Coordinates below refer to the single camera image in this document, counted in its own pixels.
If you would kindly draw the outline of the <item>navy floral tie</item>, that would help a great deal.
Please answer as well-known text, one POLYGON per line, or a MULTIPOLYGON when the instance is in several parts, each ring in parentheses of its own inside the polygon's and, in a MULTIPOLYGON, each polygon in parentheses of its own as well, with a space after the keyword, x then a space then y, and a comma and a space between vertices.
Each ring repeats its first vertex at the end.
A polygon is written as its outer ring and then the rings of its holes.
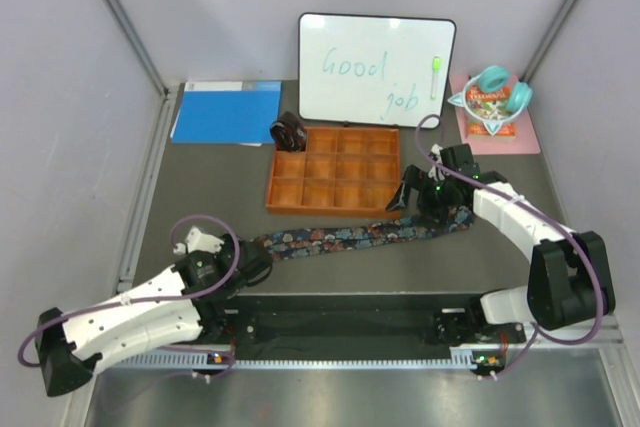
POLYGON ((466 207, 451 208, 443 224, 418 215, 385 220, 355 227, 300 228, 263 234, 253 239, 274 261, 370 249, 391 244, 461 232, 474 225, 475 216, 466 207))

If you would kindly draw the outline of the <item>teal cat-ear headphones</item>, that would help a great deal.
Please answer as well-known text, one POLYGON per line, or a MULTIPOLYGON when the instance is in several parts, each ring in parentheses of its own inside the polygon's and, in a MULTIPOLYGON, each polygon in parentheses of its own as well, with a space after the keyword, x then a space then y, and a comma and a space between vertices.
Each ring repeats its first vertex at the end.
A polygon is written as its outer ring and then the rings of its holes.
POLYGON ((527 83, 494 65, 471 77, 448 103, 463 113, 466 136, 514 138, 515 121, 532 98, 533 89, 527 83))

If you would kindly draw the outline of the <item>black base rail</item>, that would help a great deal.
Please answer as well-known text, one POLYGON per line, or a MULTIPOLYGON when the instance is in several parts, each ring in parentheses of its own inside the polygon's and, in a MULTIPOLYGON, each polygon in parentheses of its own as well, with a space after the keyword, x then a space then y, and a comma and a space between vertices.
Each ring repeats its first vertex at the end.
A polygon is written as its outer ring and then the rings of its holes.
POLYGON ((240 295, 226 302, 214 333, 186 349, 231 346, 243 361, 444 359, 452 347, 497 351, 525 342, 516 323, 488 325, 475 294, 376 293, 240 295))

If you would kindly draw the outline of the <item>green marker pen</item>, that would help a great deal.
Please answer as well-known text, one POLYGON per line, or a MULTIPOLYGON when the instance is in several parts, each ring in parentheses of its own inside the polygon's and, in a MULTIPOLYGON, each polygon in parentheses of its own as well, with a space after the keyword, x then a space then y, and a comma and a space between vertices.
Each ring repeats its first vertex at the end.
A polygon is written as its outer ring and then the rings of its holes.
POLYGON ((435 100, 438 95, 438 87, 439 87, 439 78, 441 71, 441 58, 439 56, 435 56, 432 60, 432 77, 431 77, 431 89, 430 89, 430 99, 435 100))

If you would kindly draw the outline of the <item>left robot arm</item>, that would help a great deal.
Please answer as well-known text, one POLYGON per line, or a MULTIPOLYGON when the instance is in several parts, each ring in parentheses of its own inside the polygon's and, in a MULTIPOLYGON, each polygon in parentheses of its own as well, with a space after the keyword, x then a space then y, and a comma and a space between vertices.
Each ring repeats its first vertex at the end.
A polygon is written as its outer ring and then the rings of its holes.
POLYGON ((177 343, 225 340, 225 303, 263 281, 272 270, 267 249, 228 235, 204 235, 175 245, 177 260, 152 279, 127 291, 131 302, 64 319, 58 308, 40 315, 35 338, 47 396, 58 397, 87 384, 111 366, 177 343))

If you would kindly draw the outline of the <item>orange compartment tray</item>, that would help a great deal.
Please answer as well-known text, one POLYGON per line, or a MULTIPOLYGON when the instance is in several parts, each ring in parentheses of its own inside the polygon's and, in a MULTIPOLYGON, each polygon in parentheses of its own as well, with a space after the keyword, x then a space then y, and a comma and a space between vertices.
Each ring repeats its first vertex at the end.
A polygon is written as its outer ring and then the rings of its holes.
POLYGON ((274 151, 266 196, 271 214, 397 219, 399 131, 309 127, 301 152, 274 151))

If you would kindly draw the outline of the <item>blue folder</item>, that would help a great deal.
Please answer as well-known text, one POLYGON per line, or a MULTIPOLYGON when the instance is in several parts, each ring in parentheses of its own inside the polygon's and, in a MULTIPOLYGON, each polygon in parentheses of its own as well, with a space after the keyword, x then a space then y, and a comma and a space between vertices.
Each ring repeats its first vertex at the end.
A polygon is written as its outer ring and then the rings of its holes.
POLYGON ((281 89, 279 81, 188 81, 170 139, 184 145, 269 145, 281 89))

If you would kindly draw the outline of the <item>white dry-erase board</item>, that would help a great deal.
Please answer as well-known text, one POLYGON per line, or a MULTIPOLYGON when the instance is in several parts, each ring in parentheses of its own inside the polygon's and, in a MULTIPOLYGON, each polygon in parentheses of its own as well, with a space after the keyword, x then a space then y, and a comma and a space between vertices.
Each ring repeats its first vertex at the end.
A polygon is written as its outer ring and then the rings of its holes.
POLYGON ((305 120, 434 128, 456 37, 449 19, 305 13, 299 114, 305 120), (441 58, 430 99, 432 60, 441 58))

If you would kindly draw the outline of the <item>orange book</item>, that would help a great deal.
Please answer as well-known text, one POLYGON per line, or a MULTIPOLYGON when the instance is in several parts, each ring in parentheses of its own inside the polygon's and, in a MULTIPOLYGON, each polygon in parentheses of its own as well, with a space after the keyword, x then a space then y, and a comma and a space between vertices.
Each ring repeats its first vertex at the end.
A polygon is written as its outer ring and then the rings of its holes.
POLYGON ((469 109, 465 113, 467 137, 494 137, 502 140, 516 138, 516 126, 506 109, 511 89, 506 86, 495 92, 484 92, 473 84, 466 93, 469 109))

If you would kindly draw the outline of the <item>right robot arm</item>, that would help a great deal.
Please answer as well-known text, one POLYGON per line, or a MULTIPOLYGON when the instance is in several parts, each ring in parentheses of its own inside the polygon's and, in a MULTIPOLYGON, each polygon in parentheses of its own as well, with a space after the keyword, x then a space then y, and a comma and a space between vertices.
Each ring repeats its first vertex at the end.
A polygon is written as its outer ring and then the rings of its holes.
POLYGON ((474 340, 492 341, 504 324, 534 323, 552 331, 614 311, 600 235, 576 232, 541 213, 504 176, 482 171, 467 144, 435 145, 429 158, 429 171, 406 168, 387 210, 404 209, 416 192, 420 221, 429 227, 451 229, 455 214, 470 211, 510 240, 530 264, 526 285, 487 292, 471 302, 466 327, 474 340))

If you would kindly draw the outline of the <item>rolled dark red tie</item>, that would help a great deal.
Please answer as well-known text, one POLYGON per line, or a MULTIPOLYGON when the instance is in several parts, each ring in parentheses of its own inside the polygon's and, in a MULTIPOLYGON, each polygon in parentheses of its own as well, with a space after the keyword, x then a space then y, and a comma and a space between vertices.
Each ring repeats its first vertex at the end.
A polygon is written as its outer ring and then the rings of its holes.
POLYGON ((279 151, 289 153, 304 152, 307 131, 300 119, 291 112, 284 112, 270 126, 269 133, 279 151))

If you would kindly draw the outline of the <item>pink mat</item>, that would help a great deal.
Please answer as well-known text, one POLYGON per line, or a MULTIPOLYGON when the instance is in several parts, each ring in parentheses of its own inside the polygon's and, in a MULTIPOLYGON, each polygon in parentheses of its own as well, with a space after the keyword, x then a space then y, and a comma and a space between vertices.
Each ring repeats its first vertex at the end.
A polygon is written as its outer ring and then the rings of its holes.
MULTIPOLYGON (((511 74, 511 76, 514 80, 518 80, 516 75, 511 74)), ((471 77, 474 76, 451 75, 449 77, 451 95, 461 89, 471 77)), ((502 140, 494 137, 467 137, 463 126, 464 115, 458 108, 454 107, 454 110, 461 140, 469 144, 472 152, 476 155, 527 155, 538 154, 540 152, 539 143, 528 109, 515 121, 516 138, 514 140, 502 140)))

